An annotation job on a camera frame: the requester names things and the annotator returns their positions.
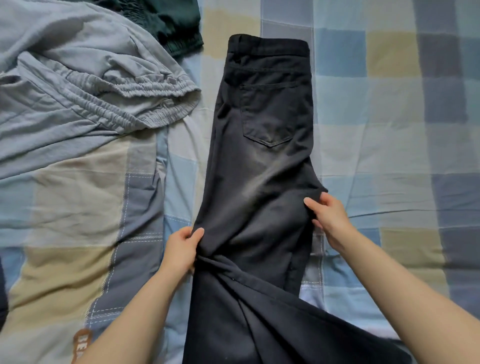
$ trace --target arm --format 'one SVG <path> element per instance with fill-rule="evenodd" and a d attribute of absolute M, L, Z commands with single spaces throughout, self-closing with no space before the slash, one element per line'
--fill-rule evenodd
<path fill-rule="evenodd" d="M 77 364 L 143 364 L 150 360 L 173 293 L 195 260 L 196 247 L 204 230 L 197 229 L 190 237 L 191 233 L 192 228 L 186 227 L 170 236 L 158 272 Z"/>
<path fill-rule="evenodd" d="M 322 193 L 305 204 L 313 223 L 346 260 L 419 363 L 470 364 L 480 360 L 480 321 L 431 289 L 360 234 L 342 203 Z"/>

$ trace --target dark fabric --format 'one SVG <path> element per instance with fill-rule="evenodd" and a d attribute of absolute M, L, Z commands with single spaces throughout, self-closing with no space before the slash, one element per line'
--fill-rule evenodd
<path fill-rule="evenodd" d="M 5 290 L 5 276 L 3 275 L 3 268 L 0 258 L 0 331 L 5 324 L 8 315 L 8 299 L 7 292 Z"/>
<path fill-rule="evenodd" d="M 87 1 L 113 10 L 153 35 L 172 57 L 203 44 L 197 0 L 69 0 Z"/>
<path fill-rule="evenodd" d="M 184 363 L 410 363 L 298 298 L 312 245 L 309 48 L 235 35 L 218 92 Z"/>

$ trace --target dark green garment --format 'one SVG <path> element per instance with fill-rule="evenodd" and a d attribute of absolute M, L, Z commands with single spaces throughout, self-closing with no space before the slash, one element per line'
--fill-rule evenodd
<path fill-rule="evenodd" d="M 197 0 L 85 0 L 113 10 L 147 30 L 172 57 L 203 45 Z"/>

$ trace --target left hand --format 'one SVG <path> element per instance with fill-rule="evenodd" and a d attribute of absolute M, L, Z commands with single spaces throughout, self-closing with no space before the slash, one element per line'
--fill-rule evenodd
<path fill-rule="evenodd" d="M 197 245 L 204 235 L 204 229 L 198 228 L 192 234 L 193 227 L 186 226 L 174 232 L 168 238 L 160 268 L 181 279 L 189 269 L 197 255 Z"/>

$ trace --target elastic waistband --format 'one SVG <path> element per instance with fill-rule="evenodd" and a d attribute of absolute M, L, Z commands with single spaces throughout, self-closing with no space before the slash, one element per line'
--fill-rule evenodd
<path fill-rule="evenodd" d="M 228 52 L 255 56 L 310 57 L 308 43 L 300 39 L 260 38 L 234 34 L 228 40 Z"/>

